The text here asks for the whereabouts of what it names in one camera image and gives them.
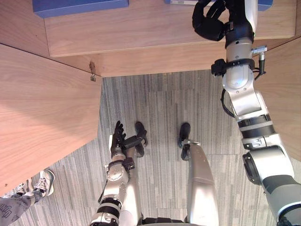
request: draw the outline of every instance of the wooden shelf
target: wooden shelf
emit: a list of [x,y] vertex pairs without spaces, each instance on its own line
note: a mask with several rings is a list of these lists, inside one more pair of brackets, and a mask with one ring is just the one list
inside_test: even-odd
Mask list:
[[[131,48],[208,44],[194,33],[193,6],[165,4],[163,0],[131,0],[128,8],[58,16],[45,19],[52,57],[95,54]],[[224,12],[221,20],[226,22]],[[256,39],[293,37],[296,0],[275,0],[259,12]]]

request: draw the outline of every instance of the blue book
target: blue book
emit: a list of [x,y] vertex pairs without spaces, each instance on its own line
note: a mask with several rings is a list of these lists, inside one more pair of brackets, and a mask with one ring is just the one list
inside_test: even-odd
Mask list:
[[128,7],[129,0],[32,0],[33,12],[42,18]]
[[[177,5],[195,5],[198,0],[165,0],[167,4]],[[208,6],[211,6],[215,0],[212,0]],[[265,11],[270,8],[273,4],[273,0],[258,0],[258,11]]]

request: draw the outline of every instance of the wooden panel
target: wooden panel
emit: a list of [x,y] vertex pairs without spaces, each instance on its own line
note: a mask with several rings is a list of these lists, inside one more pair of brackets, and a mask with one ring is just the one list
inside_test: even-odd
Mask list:
[[[284,39],[256,40],[254,46],[268,45],[268,49]],[[57,57],[56,60],[89,71],[89,62],[96,65],[96,73],[103,77],[166,73],[210,69],[218,58],[225,58],[224,43],[191,43],[177,46],[131,49],[81,56]]]
[[296,36],[301,36],[301,0],[297,0]]
[[267,52],[260,90],[291,157],[301,161],[301,38]]
[[97,136],[101,78],[0,45],[0,195]]
[[0,1],[0,43],[49,56],[44,20],[32,12],[32,0]]
[[[63,57],[127,48],[192,42],[212,43],[194,33],[192,6],[163,0],[132,0],[128,8],[45,19],[50,55]],[[259,12],[257,39],[290,38],[295,33],[296,0],[276,0]],[[222,21],[227,21],[225,12]]]

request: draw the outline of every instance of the metal hinge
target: metal hinge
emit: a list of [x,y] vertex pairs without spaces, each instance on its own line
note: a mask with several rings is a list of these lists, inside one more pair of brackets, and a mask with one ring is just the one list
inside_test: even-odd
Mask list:
[[91,73],[92,73],[90,79],[91,79],[91,81],[96,81],[95,64],[94,64],[94,62],[90,61],[89,67],[90,67],[90,70],[91,70]]

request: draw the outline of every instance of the wooden cabinet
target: wooden cabinet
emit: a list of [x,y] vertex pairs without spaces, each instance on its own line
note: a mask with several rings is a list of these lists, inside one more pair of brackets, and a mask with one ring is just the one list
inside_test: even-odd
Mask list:
[[0,45],[0,195],[97,137],[100,77]]

